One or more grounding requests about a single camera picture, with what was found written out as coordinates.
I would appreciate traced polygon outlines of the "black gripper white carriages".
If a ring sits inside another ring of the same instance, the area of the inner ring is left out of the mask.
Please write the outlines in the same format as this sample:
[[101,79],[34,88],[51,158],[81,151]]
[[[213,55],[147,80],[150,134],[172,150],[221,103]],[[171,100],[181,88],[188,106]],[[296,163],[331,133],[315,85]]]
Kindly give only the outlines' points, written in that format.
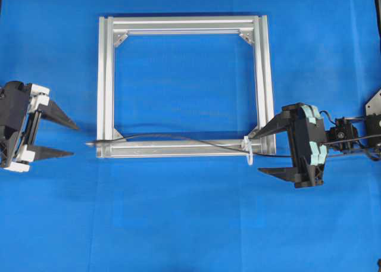
[[77,124],[53,101],[49,100],[50,90],[37,84],[11,81],[1,87],[1,168],[23,173],[29,171],[29,162],[74,155],[73,152],[45,146],[28,145],[21,147],[17,159],[17,145],[23,123],[28,113],[38,110],[42,118],[53,123],[79,130]]

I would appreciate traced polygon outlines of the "black gripper teal pads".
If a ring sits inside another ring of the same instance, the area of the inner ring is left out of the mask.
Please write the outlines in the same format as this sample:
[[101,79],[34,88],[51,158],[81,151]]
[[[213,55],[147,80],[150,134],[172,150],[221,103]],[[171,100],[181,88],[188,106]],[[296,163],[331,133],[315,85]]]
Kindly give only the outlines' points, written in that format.
[[321,186],[327,158],[326,131],[323,117],[314,105],[297,103],[282,107],[263,128],[250,134],[259,139],[288,132],[293,167],[259,168],[264,174],[299,188]]

